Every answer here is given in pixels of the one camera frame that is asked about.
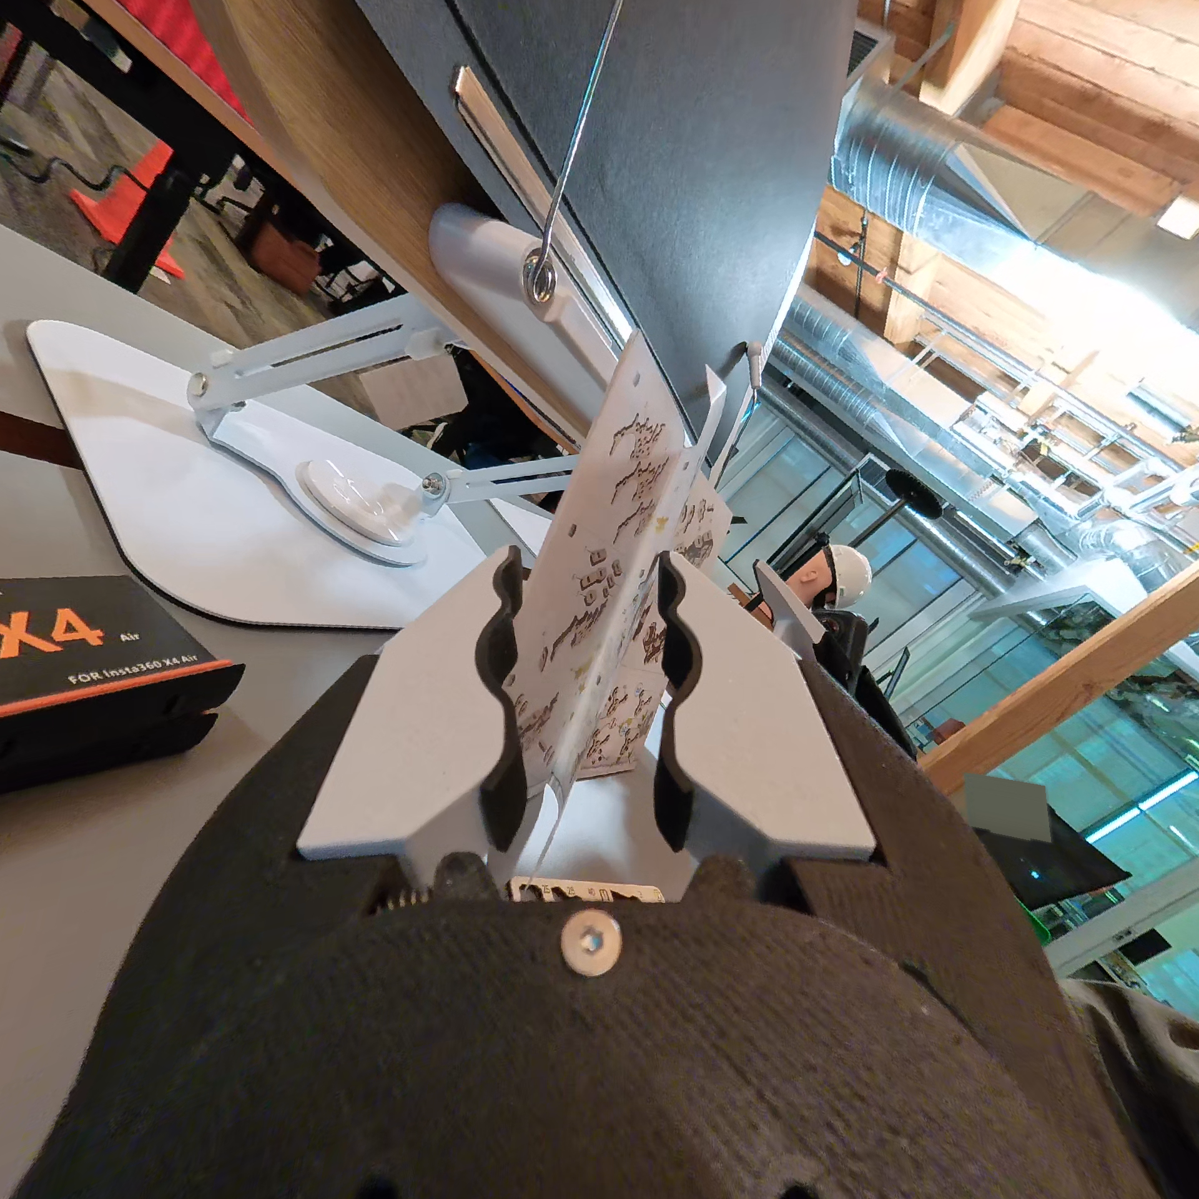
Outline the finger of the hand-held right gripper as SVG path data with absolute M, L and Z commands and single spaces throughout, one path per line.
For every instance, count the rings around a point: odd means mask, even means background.
M 754 562 L 762 603 L 769 606 L 774 636 L 798 658 L 815 658 L 828 629 L 764 559 Z

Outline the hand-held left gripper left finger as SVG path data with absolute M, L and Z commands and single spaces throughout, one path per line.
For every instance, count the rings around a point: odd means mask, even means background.
M 414 886 L 471 850 L 500 875 L 530 839 L 515 706 L 520 549 L 495 551 L 391 638 L 297 847 L 306 859 L 390 855 Z

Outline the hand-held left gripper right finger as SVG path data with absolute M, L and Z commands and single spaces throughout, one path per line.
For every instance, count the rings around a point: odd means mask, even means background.
M 875 833 L 801 659 L 687 558 L 657 558 L 670 705 L 655 825 L 674 850 L 749 865 L 869 859 Z

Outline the instruction booklet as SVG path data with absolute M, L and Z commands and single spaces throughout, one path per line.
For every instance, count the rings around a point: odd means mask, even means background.
M 714 374 L 708 386 L 714 409 L 694 442 L 644 334 L 611 375 L 514 622 L 504 686 L 532 800 L 631 769 L 655 719 L 667 688 L 657 558 L 712 505 L 697 476 L 727 388 Z

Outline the grey desk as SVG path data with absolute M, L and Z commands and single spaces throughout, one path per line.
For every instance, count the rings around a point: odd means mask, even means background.
M 63 431 L 26 342 L 36 319 L 90 324 L 177 365 L 216 339 L 3 227 L 3 413 Z M 3 453 L 3 576 L 126 573 L 81 469 Z M 385 639 L 381 632 L 214 622 L 164 602 L 210 650 L 246 665 L 198 748 L 3 796 L 3 1196 L 66 1100 L 101 1003 L 164 879 L 247 770 Z M 661 713 L 637 770 L 580 782 L 544 859 L 551 876 L 637 880 L 678 897 L 695 862 L 652 816 Z

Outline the white hard hat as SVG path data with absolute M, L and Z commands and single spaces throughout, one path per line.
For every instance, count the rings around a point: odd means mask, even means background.
M 831 586 L 827 606 L 847 609 L 861 600 L 869 590 L 874 572 L 868 558 L 845 543 L 827 546 L 831 571 Z

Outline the black pole with round disc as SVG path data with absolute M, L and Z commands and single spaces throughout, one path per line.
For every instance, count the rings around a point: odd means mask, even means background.
M 848 546 L 854 549 L 861 546 L 905 508 L 914 511 L 925 519 L 942 518 L 945 505 L 939 501 L 936 493 L 914 473 L 899 468 L 886 469 L 885 482 L 894 493 L 894 502 L 869 526 L 849 541 Z

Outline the metal rod with white tip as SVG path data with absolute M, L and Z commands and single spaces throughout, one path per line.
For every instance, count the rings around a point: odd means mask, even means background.
M 622 1 L 614 1 L 610 8 L 610 15 L 604 27 L 602 38 L 594 55 L 588 81 L 585 84 L 577 109 L 572 134 L 565 148 L 557 182 L 550 195 L 550 205 L 544 218 L 540 245 L 531 252 L 531 255 L 522 265 L 522 288 L 527 299 L 531 301 L 531 304 L 535 306 L 548 305 L 555 295 L 554 292 L 557 288 L 557 275 L 551 268 L 552 234 L 558 222 L 560 209 L 564 201 L 567 179 L 575 162 L 582 131 L 585 129 L 592 98 L 595 95 L 595 88 L 602 74 L 605 58 L 618 25 L 622 7 Z
M 724 449 L 722 449 L 717 462 L 712 466 L 711 481 L 715 485 L 718 485 L 718 482 L 719 482 L 719 479 L 721 479 L 721 476 L 725 471 L 725 465 L 727 465 L 729 456 L 732 455 L 734 449 L 737 448 L 737 443 L 738 443 L 742 428 L 745 426 L 748 418 L 752 415 L 752 412 L 755 411 L 755 406 L 758 404 L 759 388 L 761 388 L 761 372 L 762 372 L 762 365 L 765 364 L 765 356 L 767 355 L 764 354 L 764 348 L 762 348 L 762 344 L 759 341 L 747 341 L 745 345 L 744 345 L 744 355 L 745 355 L 745 359 L 747 359 L 747 364 L 748 364 L 749 385 L 748 385 L 748 389 L 744 395 L 739 412 L 738 412 L 737 419 L 735 419 L 731 431 L 729 431 L 729 436 L 728 436 L 728 439 L 724 445 Z

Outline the black box with orange stripe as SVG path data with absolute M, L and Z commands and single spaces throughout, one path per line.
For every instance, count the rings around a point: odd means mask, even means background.
M 246 666 L 127 575 L 2 582 L 2 792 L 194 748 Z

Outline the orange traffic cone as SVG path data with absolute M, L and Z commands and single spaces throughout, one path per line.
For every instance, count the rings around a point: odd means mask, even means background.
M 149 187 L 166 168 L 171 157 L 171 148 L 159 139 L 154 147 L 131 168 L 131 172 L 120 174 L 114 182 L 100 188 L 99 199 L 86 195 L 80 189 L 70 191 L 70 201 L 80 209 L 81 215 L 100 234 L 101 239 L 119 245 L 134 215 L 139 212 Z

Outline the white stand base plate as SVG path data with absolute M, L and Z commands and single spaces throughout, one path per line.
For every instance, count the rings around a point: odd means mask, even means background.
M 397 629 L 495 548 L 517 545 L 531 565 L 520 533 L 548 529 L 527 506 L 461 503 L 421 531 L 424 562 L 378 563 L 324 532 L 273 476 L 210 445 L 183 366 L 59 319 L 24 336 L 124 559 L 208 618 Z

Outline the silver ventilation duct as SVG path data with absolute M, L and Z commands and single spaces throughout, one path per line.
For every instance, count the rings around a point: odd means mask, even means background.
M 774 359 L 839 425 L 1052 572 L 1122 562 L 1145 590 L 1196 558 L 1196 281 L 1152 296 L 1138 249 L 1186 246 L 1095 185 L 861 79 L 818 234 L 885 294 L 891 331 L 801 285 Z

